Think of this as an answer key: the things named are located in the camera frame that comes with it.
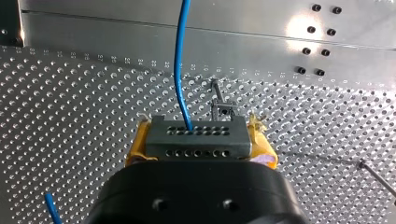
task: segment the black hole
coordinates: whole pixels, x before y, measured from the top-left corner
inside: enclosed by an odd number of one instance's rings
[[[168,208],[168,203],[164,199],[155,199],[152,203],[152,208],[158,212],[161,212]]]
[[[303,67],[297,67],[297,72],[300,73],[301,75],[305,74],[306,70]]]
[[[194,156],[195,157],[200,157],[202,155],[202,152],[199,150],[194,151]]]
[[[214,157],[220,156],[220,152],[217,151],[217,150],[214,150],[214,151],[213,151],[213,156],[214,156]]]
[[[184,155],[185,155],[186,157],[190,157],[190,156],[192,156],[192,152],[191,152],[190,150],[186,150],[186,151],[184,152]]]
[[[304,49],[303,49],[303,54],[308,55],[308,54],[310,54],[310,53],[311,53],[311,49],[309,49],[309,48],[304,48]]]
[[[310,34],[313,34],[316,30],[317,30],[317,28],[315,28],[313,26],[308,26],[308,28],[306,29],[306,31],[308,31],[308,33],[310,33]]]
[[[340,14],[342,11],[343,11],[343,9],[340,7],[335,7],[332,9],[332,13],[334,13],[334,14]]]
[[[224,200],[223,207],[224,207],[224,209],[230,210],[232,212],[239,209],[238,204],[233,202],[233,200],[231,200],[231,199]]]
[[[230,151],[223,151],[223,153],[222,153],[222,156],[223,157],[229,157],[230,156]]]
[[[329,29],[328,31],[327,31],[327,35],[331,35],[331,36],[333,36],[333,35],[335,35],[337,32],[334,30],[334,29]]]
[[[166,150],[166,156],[167,157],[171,157],[173,155],[173,151],[172,150]]]
[[[321,54],[323,55],[323,56],[329,56],[330,55],[330,51],[328,50],[328,49],[324,49],[322,52],[321,52]]]
[[[321,10],[321,5],[314,4],[314,5],[312,6],[312,10],[314,10],[314,11],[320,11],[320,10]]]
[[[316,72],[316,74],[317,74],[318,76],[320,76],[320,77],[323,77],[324,74],[325,74],[325,71],[323,71],[323,70],[321,70],[321,69],[318,69],[317,72]]]

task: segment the screw hole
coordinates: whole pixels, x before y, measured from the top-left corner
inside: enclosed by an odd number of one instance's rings
[[[334,30],[334,29],[329,29],[328,31],[327,31],[327,35],[331,35],[331,36],[333,36],[333,35],[335,35],[337,32]]]
[[[155,199],[152,208],[157,212],[161,212],[168,208],[168,203],[164,199]]]
[[[316,12],[320,11],[320,10],[321,10],[321,5],[314,4],[314,5],[312,6],[312,10],[314,10],[314,11],[316,11]]]
[[[195,157],[200,157],[202,155],[202,152],[199,150],[194,151],[194,156]]]
[[[171,157],[173,155],[173,151],[172,150],[166,150],[165,152],[167,157]]]
[[[227,199],[227,200],[224,200],[224,202],[223,202],[223,208],[234,212],[239,209],[239,206],[233,200]]]
[[[190,156],[192,156],[192,152],[191,152],[190,150],[186,150],[186,151],[184,152],[184,155],[185,155],[186,157],[190,157]]]
[[[226,151],[223,151],[223,152],[222,152],[222,156],[223,156],[223,157],[229,157],[229,156],[230,156],[230,151],[227,151],[227,150],[226,150]]]
[[[313,26],[308,26],[308,28],[306,29],[306,31],[308,31],[309,34],[313,34],[316,30],[317,28]]]
[[[309,55],[310,53],[311,53],[311,49],[309,49],[309,48],[304,48],[303,49],[303,54]]]
[[[180,150],[177,150],[177,151],[175,152],[175,156],[180,157],[180,156],[181,156],[181,151],[180,151]]]
[[[213,156],[214,156],[214,157],[220,156],[220,152],[217,151],[217,150],[214,150],[214,151],[213,151]]]

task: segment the hole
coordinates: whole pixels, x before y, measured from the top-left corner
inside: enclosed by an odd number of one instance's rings
[[[195,157],[200,157],[202,155],[202,152],[200,150],[194,151],[194,156]]]
[[[181,156],[181,151],[180,151],[180,150],[177,150],[177,151],[175,152],[175,156],[180,157],[180,156]]]
[[[226,199],[223,202],[223,208],[226,209],[226,210],[230,210],[230,211],[234,212],[234,211],[239,209],[239,206],[233,200]]]
[[[165,154],[166,154],[167,157],[171,157],[171,156],[173,156],[173,151],[172,150],[166,150]]]
[[[190,156],[192,156],[192,152],[190,150],[186,150],[186,151],[184,151],[184,155],[186,157],[190,157]]]
[[[161,212],[168,208],[168,203],[164,199],[155,199],[152,203],[152,208],[157,212]]]
[[[219,157],[220,156],[220,151],[214,150],[213,151],[213,156],[214,157]]]
[[[222,152],[222,156],[223,156],[223,157],[229,157],[229,156],[230,156],[230,151],[227,151],[227,150],[226,150],[226,151],[223,151],[223,152]]]

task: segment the aluminum plate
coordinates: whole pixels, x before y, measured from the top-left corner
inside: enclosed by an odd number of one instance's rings
[[[50,223],[46,191],[65,223],[82,223],[101,186],[122,168],[137,113],[182,119],[169,73],[70,52],[1,50],[2,223]],[[194,119],[210,118],[210,74],[184,76]],[[387,221],[391,195],[355,163],[366,159],[396,187],[395,92],[265,77],[220,81],[241,114],[267,116],[278,170],[312,223]]]

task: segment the black screw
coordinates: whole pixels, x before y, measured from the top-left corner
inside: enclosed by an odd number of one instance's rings
[[[343,11],[340,7],[335,7],[332,9],[332,13],[334,14],[340,14]]]
[[[328,49],[324,49],[322,52],[321,52],[321,54],[323,55],[323,56],[329,56],[330,55],[330,51],[328,50]]]
[[[333,35],[335,35],[335,33],[337,33],[337,32],[334,29],[327,30],[327,35],[333,36]]]
[[[324,72],[323,70],[321,70],[321,69],[318,69],[317,72],[316,72],[316,74],[317,74],[318,76],[320,76],[320,77],[323,77],[324,74],[325,74],[325,72]]]
[[[306,29],[308,31],[308,33],[313,34],[317,28],[313,27],[313,26],[308,26],[308,29]]]
[[[320,10],[321,10],[321,5],[314,4],[314,5],[312,6],[312,10],[314,10],[314,11],[320,11]]]
[[[303,54],[308,55],[308,54],[310,54],[310,53],[311,53],[311,49],[309,49],[309,48],[304,48],[304,49],[303,49]]]
[[[300,73],[301,75],[305,74],[306,70],[303,67],[297,67],[297,72]]]

